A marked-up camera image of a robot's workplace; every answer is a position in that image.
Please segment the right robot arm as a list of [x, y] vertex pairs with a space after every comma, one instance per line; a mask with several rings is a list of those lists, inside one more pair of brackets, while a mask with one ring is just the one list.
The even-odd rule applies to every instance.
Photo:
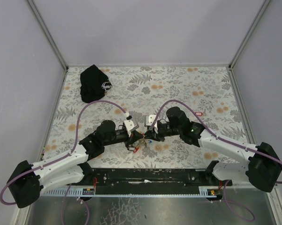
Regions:
[[268, 193], [273, 190], [282, 165], [270, 144], [254, 145], [217, 135], [202, 123], [190, 121], [179, 107], [168, 109], [166, 115], [168, 120], [164, 123], [156, 115], [146, 116], [146, 139], [163, 142], [165, 137], [177, 135], [186, 144], [210, 149], [235, 160], [235, 163], [210, 163], [207, 171], [218, 180], [249, 182]]

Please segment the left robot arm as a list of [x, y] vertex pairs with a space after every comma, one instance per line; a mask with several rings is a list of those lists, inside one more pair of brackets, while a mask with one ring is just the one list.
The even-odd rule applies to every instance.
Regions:
[[105, 120], [73, 150], [32, 164], [26, 160], [20, 162], [7, 182], [14, 204], [25, 208], [46, 191], [80, 182], [85, 176], [82, 164], [102, 154], [105, 146], [124, 143], [128, 148], [142, 139], [138, 127], [133, 119], [126, 119], [121, 129], [116, 129], [113, 121]]

